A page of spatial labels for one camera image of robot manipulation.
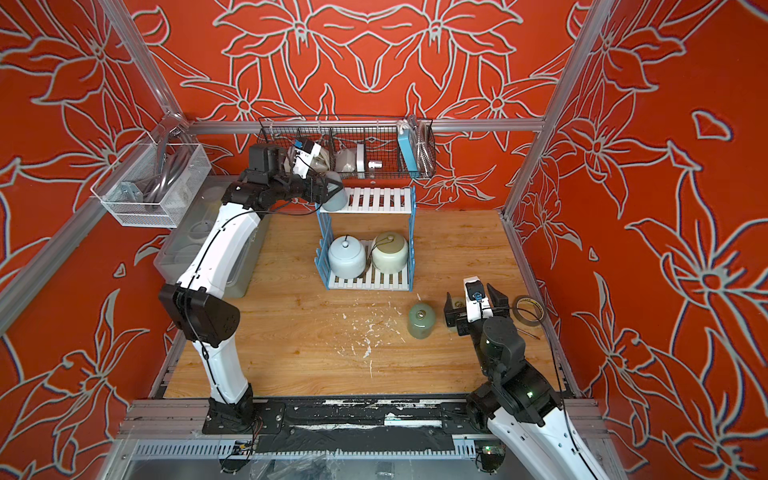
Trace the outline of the green tea canister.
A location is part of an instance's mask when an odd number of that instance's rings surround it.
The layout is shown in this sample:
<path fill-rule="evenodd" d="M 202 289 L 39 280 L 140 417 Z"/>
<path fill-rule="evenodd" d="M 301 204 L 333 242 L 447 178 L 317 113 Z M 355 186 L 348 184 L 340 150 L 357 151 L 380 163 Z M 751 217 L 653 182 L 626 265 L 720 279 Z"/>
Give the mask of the green tea canister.
<path fill-rule="evenodd" d="M 416 339 L 426 339 L 436 323 L 434 309 L 424 302 L 414 304 L 408 314 L 408 332 Z"/>

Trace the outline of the grey-blue tea canister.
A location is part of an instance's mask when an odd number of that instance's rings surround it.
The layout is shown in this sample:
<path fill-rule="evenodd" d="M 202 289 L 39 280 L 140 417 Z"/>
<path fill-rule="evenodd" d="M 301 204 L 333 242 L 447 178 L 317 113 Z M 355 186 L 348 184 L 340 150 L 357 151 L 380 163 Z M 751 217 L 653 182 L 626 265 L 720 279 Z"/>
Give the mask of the grey-blue tea canister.
<path fill-rule="evenodd" d="M 336 212 L 348 204 L 348 195 L 338 172 L 329 171 L 325 175 L 327 196 L 322 204 L 324 210 Z"/>

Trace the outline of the blue white picket shelf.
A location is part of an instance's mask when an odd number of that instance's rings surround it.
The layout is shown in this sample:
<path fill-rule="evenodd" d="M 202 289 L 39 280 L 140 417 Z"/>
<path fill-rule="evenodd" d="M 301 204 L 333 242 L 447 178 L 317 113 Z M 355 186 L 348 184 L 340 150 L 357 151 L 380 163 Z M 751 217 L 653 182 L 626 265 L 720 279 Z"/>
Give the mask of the blue white picket shelf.
<path fill-rule="evenodd" d="M 372 290 L 372 291 L 412 291 L 415 269 L 415 249 L 412 243 L 415 229 L 416 193 L 413 187 L 372 188 L 347 187 L 347 205 L 337 211 L 320 208 L 317 219 L 321 232 L 319 247 L 316 250 L 314 264 L 324 286 L 328 290 Z M 384 273 L 379 270 L 371 255 L 376 244 L 375 236 L 359 239 L 365 249 L 368 261 L 367 269 L 354 279 L 342 279 L 332 269 L 330 252 L 333 241 L 338 238 L 332 228 L 331 216 L 337 214 L 371 215 L 408 215 L 408 234 L 406 242 L 406 263 L 396 273 Z"/>

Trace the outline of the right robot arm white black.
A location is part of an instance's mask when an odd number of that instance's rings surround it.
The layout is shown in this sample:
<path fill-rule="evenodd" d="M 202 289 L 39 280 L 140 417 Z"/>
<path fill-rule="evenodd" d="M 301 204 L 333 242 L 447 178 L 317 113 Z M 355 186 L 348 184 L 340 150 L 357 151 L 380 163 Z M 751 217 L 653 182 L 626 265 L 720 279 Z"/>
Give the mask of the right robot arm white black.
<path fill-rule="evenodd" d="M 468 413 L 495 435 L 535 479 L 606 479 L 571 421 L 562 395 L 526 359 L 520 324 L 539 326 L 546 309 L 532 297 L 510 300 L 478 277 L 463 280 L 465 302 L 446 297 L 446 325 L 468 336 L 486 382 L 468 395 Z"/>

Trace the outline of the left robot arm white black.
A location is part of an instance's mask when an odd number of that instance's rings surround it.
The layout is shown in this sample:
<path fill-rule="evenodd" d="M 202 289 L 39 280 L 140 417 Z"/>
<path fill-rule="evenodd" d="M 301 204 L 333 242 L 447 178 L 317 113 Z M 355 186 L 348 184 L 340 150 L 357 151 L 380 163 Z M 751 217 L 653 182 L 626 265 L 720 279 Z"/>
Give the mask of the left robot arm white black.
<path fill-rule="evenodd" d="M 174 325 L 202 360 L 210 385 L 206 430 L 244 434 L 255 429 L 253 389 L 237 354 L 237 307 L 224 299 L 226 283 L 241 251 L 261 221 L 299 198 L 321 205 L 341 191 L 326 177 L 328 151 L 311 140 L 289 149 L 257 144 L 249 166 L 224 191 L 212 230 L 191 264 L 159 300 Z"/>

